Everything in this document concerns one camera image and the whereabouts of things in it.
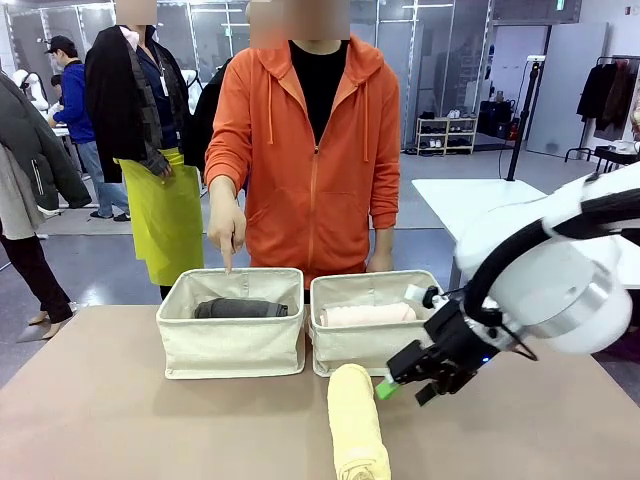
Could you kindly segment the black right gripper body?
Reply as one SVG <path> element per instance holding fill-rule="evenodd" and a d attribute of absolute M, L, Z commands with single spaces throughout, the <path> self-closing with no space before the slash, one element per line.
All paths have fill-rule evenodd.
<path fill-rule="evenodd" d="M 477 333 L 483 329 L 464 315 L 458 300 L 447 300 L 425 323 L 433 342 L 427 348 L 438 363 L 438 373 L 452 375 L 449 394 L 457 393 L 500 352 Z"/>

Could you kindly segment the person's left hand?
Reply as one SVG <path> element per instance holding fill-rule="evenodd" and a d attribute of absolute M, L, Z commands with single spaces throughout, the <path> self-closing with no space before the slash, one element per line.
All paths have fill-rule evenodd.
<path fill-rule="evenodd" d="M 366 266 L 367 273 L 382 273 L 393 270 L 393 245 L 378 242 Z"/>

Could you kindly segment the person's right hand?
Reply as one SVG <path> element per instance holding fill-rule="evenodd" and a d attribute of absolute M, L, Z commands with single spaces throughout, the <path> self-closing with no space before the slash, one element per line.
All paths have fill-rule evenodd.
<path fill-rule="evenodd" d="M 209 186 L 210 217 L 208 238 L 220 251 L 224 268 L 230 273 L 233 256 L 245 244 L 246 217 L 237 201 L 234 182 L 227 176 L 216 176 Z"/>

